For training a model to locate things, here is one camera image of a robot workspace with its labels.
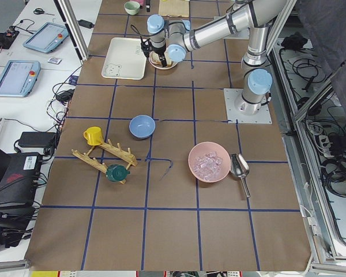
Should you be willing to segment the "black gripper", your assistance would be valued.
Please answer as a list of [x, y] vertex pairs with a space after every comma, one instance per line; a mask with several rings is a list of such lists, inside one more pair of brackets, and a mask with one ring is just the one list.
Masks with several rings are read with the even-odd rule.
[[150, 39], [141, 39], [141, 50], [146, 58], [149, 58], [151, 52], [155, 52], [160, 57], [161, 66], [166, 67], [166, 58], [164, 55], [166, 51], [165, 40], [163, 40], [162, 42], [154, 42]]

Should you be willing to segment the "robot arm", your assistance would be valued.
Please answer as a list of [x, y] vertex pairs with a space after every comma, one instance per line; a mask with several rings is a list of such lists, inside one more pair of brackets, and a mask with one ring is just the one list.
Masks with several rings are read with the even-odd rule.
[[249, 42], [242, 64], [259, 68], [266, 62], [270, 22], [282, 12], [286, 3], [236, 1], [230, 12], [196, 29], [191, 28], [189, 20], [165, 20], [153, 14], [147, 19], [149, 34], [145, 39], [140, 35], [141, 50], [147, 58], [150, 53], [156, 53], [161, 67], [165, 68], [167, 58], [181, 62], [188, 52], [248, 29]]

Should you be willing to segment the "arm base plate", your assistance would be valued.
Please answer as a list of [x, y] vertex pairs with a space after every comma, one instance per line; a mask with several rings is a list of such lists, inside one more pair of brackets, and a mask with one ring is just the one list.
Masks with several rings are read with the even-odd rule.
[[261, 103], [250, 104], [242, 98], [243, 89], [224, 88], [225, 109], [229, 123], [272, 124], [265, 98]]

